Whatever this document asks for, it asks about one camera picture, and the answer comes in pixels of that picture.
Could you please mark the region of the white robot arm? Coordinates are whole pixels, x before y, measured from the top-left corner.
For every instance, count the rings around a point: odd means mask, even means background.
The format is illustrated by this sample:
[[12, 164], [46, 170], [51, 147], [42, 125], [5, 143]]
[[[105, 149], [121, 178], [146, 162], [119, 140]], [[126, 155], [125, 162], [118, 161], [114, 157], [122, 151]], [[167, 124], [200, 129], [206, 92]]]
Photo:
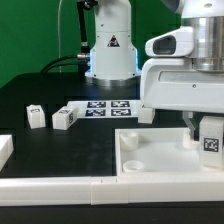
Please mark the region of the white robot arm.
[[145, 44], [150, 57], [138, 66], [131, 41], [129, 0], [89, 0], [96, 42], [86, 79], [125, 86], [140, 79], [138, 121], [150, 123], [157, 109], [177, 110], [191, 131], [196, 112], [224, 114], [224, 0], [161, 0], [181, 15], [181, 26]]

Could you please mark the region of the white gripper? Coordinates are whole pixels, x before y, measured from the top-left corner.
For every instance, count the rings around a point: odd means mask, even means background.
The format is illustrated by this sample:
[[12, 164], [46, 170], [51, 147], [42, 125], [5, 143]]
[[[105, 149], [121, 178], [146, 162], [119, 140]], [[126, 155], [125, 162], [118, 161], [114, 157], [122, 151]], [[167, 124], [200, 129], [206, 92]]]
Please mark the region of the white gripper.
[[224, 74], [193, 68], [188, 58], [194, 49], [193, 34], [193, 28], [186, 26], [148, 40], [145, 52], [150, 59], [140, 81], [143, 106], [183, 111], [192, 140], [197, 129], [193, 112], [224, 113]]

